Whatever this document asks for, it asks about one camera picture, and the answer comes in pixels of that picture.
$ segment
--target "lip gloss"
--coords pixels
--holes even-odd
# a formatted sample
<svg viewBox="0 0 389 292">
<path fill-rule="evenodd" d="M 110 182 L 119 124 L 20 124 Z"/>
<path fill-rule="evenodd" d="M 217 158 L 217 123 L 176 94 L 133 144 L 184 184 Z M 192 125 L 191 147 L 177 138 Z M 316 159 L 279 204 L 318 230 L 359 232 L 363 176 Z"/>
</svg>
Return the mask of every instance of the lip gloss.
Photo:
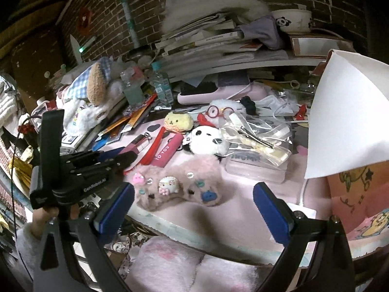
<svg viewBox="0 0 389 292">
<path fill-rule="evenodd" d="M 138 135 L 131 143 L 129 143 L 119 154 L 124 154 L 127 151 L 133 151 L 136 154 L 139 154 L 143 149 L 145 149 L 151 137 L 148 133 Z"/>
<path fill-rule="evenodd" d="M 161 150 L 161 152 L 153 159 L 150 165 L 164 168 L 177 149 L 180 147 L 183 140 L 184 136 L 182 134 L 175 134 L 171 141 L 168 142 L 167 145 Z"/>
</svg>

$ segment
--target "white shelf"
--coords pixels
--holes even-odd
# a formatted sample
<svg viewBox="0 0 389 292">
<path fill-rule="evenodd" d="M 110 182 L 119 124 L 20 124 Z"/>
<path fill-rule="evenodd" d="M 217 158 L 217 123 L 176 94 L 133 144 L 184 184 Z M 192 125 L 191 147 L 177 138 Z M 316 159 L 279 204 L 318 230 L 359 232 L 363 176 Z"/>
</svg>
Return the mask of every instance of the white shelf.
<svg viewBox="0 0 389 292">
<path fill-rule="evenodd" d="M 203 70 L 197 70 L 189 72 L 177 77 L 170 79 L 170 82 L 176 82 L 180 80 L 200 77 L 209 75 L 211 73 L 234 71 L 249 68 L 260 68 L 260 67 L 275 67 L 275 66 L 317 66 L 320 62 L 324 61 L 325 58 L 299 58 L 292 55 L 288 55 L 289 59 L 281 60 L 265 60 L 265 61 L 249 61 L 245 63 L 229 63 L 226 65 L 218 65 Z"/>
</svg>

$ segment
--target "black cable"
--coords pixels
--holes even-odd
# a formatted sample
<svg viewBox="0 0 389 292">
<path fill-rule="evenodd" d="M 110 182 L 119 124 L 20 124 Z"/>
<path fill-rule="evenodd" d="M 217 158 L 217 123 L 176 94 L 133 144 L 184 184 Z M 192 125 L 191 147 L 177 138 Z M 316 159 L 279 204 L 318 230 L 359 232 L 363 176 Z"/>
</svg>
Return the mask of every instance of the black cable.
<svg viewBox="0 0 389 292">
<path fill-rule="evenodd" d="M 41 116 L 38 116 L 38 115 L 32 115 L 32 116 L 29 116 L 27 117 L 23 123 L 20 125 L 20 128 L 26 123 L 26 121 L 29 121 L 31 119 L 34 119 L 34 118 L 38 118 L 38 119 L 41 119 L 42 117 Z M 14 200 L 14 181 L 12 179 L 13 177 L 13 173 L 14 173 L 14 162 L 15 162 L 15 154 L 16 154 L 16 143 L 19 139 L 19 136 L 20 136 L 20 130 L 18 129 L 18 135 L 16 137 L 16 141 L 15 141 L 15 144 L 14 144 L 14 153 L 12 155 L 12 163 L 11 163 L 11 200 L 12 200 L 12 210 L 13 210 L 13 214 L 14 214 L 14 229 L 15 229 L 15 241 L 18 239 L 18 235 L 17 235 L 17 232 L 16 232 L 16 212 L 15 212 L 15 200 Z M 22 258 L 22 256 L 20 255 L 20 253 L 18 252 L 19 254 L 19 257 L 20 257 L 20 260 L 22 261 L 23 265 L 24 265 L 24 268 L 26 269 L 31 281 L 33 281 L 32 279 L 32 276 L 30 274 L 30 272 L 28 271 L 27 267 L 26 267 L 26 264 Z"/>
</svg>

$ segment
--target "sleeve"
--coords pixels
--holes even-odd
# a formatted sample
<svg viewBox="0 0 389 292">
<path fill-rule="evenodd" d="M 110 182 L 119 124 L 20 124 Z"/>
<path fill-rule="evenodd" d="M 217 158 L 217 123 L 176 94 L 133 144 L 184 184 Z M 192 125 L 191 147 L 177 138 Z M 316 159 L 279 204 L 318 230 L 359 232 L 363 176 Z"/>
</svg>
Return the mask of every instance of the sleeve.
<svg viewBox="0 0 389 292">
<path fill-rule="evenodd" d="M 31 223 L 24 225 L 22 229 L 18 230 L 17 234 L 18 238 L 16 240 L 16 249 L 19 256 L 23 259 L 23 261 L 20 260 L 20 264 L 23 265 L 24 262 L 31 277 L 34 278 L 36 254 L 38 252 L 40 241 L 32 235 Z"/>
</svg>

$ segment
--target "wooden ceiling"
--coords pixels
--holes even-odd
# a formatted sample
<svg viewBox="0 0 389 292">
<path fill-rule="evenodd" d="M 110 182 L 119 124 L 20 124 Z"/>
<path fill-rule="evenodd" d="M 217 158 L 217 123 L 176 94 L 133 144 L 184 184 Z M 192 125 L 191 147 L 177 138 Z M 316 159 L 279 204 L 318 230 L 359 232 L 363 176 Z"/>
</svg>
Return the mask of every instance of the wooden ceiling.
<svg viewBox="0 0 389 292">
<path fill-rule="evenodd" d="M 40 27 L 55 23 L 68 0 L 20 0 L 0 33 L 0 59 L 23 38 Z"/>
</svg>

